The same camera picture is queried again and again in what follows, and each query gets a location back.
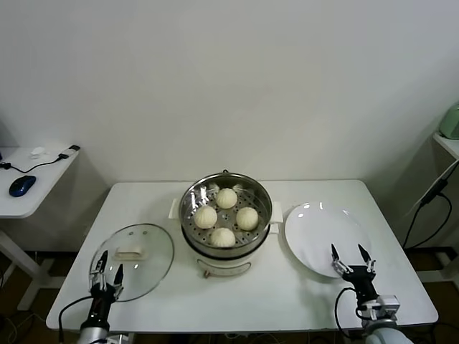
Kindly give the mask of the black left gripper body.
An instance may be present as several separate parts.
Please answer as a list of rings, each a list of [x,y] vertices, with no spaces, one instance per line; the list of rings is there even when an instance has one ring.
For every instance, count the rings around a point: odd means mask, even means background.
[[[118,299],[119,285],[105,285],[100,282],[90,289],[92,303],[88,317],[90,319],[108,319],[111,305]]]

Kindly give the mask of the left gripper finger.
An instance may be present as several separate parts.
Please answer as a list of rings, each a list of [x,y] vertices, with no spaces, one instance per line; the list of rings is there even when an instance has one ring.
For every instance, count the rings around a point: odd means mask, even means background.
[[[119,297],[123,291],[123,278],[124,278],[124,268],[123,264],[120,264],[118,270],[115,273],[113,283],[110,285],[113,292],[113,297]]]
[[[97,261],[95,268],[90,270],[90,286],[106,286],[105,267],[108,261],[108,250],[105,250]]]

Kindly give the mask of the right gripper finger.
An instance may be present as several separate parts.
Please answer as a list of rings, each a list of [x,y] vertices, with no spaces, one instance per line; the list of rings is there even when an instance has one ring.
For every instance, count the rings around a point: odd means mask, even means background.
[[[365,248],[358,244],[358,248],[359,248],[359,252],[361,254],[361,257],[362,259],[364,260],[364,262],[366,263],[366,270],[369,274],[372,274],[372,275],[375,275],[375,263],[376,261],[374,259],[371,258],[370,254],[368,253],[367,250],[365,250]]]
[[[345,274],[351,274],[352,268],[344,264],[339,256],[338,251],[336,250],[334,244],[331,244],[331,256],[332,256],[332,267],[334,271],[340,276],[343,277]]]

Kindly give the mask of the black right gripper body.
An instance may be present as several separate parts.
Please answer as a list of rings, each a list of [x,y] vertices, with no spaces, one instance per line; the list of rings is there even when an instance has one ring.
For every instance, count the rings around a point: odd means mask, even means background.
[[[363,305],[365,302],[375,300],[377,292],[373,285],[373,279],[376,274],[368,271],[364,265],[351,265],[350,272],[344,272],[342,278],[350,282],[356,290],[357,304]]]

